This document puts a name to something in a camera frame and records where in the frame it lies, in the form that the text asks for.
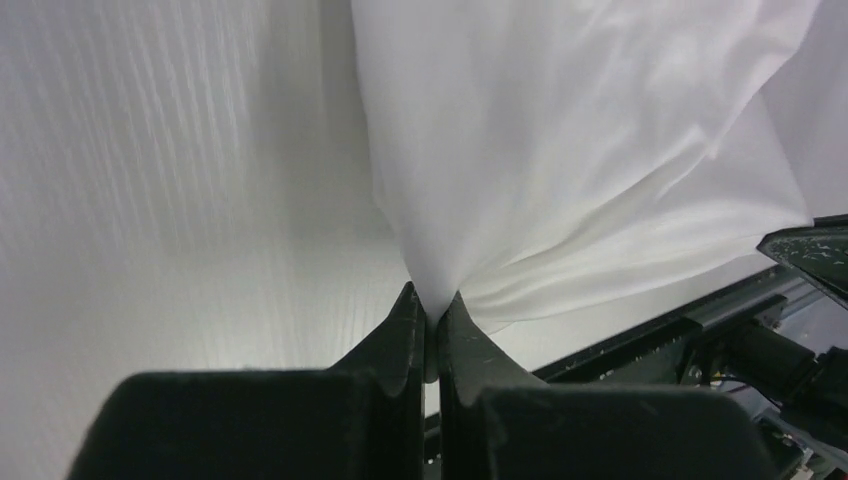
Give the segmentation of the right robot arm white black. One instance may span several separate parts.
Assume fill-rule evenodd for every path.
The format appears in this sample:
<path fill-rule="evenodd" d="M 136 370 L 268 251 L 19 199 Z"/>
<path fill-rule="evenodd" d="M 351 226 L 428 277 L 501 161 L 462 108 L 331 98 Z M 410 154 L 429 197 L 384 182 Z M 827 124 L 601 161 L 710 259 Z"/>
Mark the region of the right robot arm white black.
<path fill-rule="evenodd" d="M 766 235 L 760 253 L 847 307 L 847 216 Z M 847 350 L 823 354 L 749 323 L 727 344 L 730 371 L 768 400 L 780 417 L 816 440 L 847 450 Z"/>

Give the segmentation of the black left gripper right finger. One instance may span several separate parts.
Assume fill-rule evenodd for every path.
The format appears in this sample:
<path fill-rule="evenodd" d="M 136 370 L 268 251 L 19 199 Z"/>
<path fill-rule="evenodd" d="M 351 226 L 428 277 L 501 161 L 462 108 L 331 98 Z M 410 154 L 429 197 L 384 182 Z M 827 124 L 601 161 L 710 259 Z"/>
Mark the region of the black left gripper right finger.
<path fill-rule="evenodd" d="M 551 385 L 455 297 L 437 326 L 446 479 L 773 479 L 734 400 L 697 387 Z"/>

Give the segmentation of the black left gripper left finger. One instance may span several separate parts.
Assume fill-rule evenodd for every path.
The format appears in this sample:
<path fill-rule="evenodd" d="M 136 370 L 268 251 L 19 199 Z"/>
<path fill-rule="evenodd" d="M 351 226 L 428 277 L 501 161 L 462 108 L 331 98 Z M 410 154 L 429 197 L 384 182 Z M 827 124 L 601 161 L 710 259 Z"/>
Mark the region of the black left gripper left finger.
<path fill-rule="evenodd" d="M 419 479 L 425 314 L 387 317 L 318 370 L 143 372 L 89 427 L 72 479 Z"/>

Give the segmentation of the white t shirt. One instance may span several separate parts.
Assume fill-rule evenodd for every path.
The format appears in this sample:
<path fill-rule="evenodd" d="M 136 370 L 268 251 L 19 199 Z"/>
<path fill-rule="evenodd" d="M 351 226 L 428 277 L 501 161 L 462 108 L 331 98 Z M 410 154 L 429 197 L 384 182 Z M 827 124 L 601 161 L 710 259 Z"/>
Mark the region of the white t shirt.
<path fill-rule="evenodd" d="M 685 281 L 812 216 L 765 100 L 843 1 L 355 1 L 374 193 L 423 310 Z"/>

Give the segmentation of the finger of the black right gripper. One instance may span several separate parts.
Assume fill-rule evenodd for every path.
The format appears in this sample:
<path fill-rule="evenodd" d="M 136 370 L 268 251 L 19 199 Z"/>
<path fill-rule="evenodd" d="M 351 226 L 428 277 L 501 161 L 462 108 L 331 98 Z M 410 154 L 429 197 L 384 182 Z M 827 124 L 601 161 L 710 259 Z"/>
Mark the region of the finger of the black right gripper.
<path fill-rule="evenodd" d="M 757 250 L 847 308 L 847 215 L 814 219 L 812 226 L 766 235 Z"/>

